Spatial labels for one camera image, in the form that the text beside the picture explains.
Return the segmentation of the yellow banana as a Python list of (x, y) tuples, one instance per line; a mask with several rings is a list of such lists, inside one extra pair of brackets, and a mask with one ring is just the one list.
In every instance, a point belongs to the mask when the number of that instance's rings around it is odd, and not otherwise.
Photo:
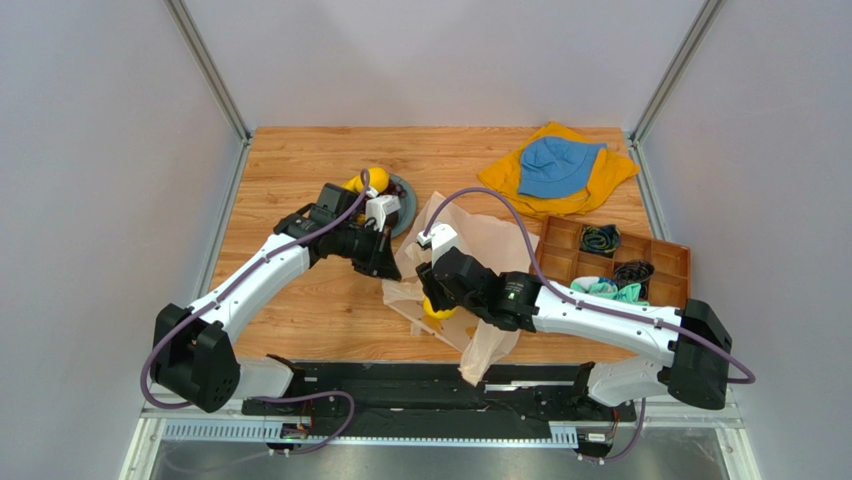
[(444, 309), (438, 308), (437, 306), (435, 306), (431, 302), (431, 300), (428, 296), (426, 296), (423, 299), (422, 308), (423, 308), (425, 315), (428, 318), (433, 319), (433, 320), (437, 320), (437, 321), (443, 321), (443, 320), (449, 319), (457, 311), (456, 307), (444, 308)]

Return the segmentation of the translucent plastic bag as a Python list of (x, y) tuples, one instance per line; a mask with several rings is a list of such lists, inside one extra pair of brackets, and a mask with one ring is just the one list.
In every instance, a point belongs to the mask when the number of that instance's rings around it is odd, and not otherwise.
[(435, 336), (461, 351), (461, 376), (476, 385), (533, 327), (538, 242), (519, 216), (469, 214), (434, 193), (395, 256), (402, 278), (384, 281), (384, 302), (411, 321), (440, 322)]

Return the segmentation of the yellow lemon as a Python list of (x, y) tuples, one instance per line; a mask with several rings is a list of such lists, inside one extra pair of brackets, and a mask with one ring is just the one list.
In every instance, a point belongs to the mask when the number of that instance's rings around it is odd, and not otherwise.
[(383, 194), (389, 187), (390, 174), (381, 167), (363, 169), (356, 176), (343, 183), (347, 191), (360, 194), (366, 191), (366, 195), (375, 198)]

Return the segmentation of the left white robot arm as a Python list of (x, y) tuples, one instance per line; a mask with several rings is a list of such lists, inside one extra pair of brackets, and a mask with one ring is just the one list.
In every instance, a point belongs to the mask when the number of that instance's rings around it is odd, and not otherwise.
[(384, 190), (325, 184), (316, 201), (282, 218), (222, 284), (187, 307), (168, 304), (158, 313), (140, 375), (145, 399), (168, 408), (150, 390), (159, 385), (180, 397), (177, 408), (211, 413), (231, 400), (283, 397), (294, 366), (272, 356), (238, 358), (240, 334), (285, 286), (329, 256), (349, 260), (364, 276), (400, 280), (391, 241), (412, 224), (416, 210), (416, 195), (396, 176)]

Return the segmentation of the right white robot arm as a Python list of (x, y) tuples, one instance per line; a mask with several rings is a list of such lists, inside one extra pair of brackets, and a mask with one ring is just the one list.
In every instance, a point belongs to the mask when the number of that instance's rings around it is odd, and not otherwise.
[(725, 406), (732, 339), (706, 302), (677, 308), (603, 299), (528, 273), (496, 274), (456, 247), (416, 273), (434, 309), (459, 307), (502, 331), (573, 335), (633, 352), (584, 366), (575, 381), (583, 399), (615, 407), (668, 394), (705, 410)]

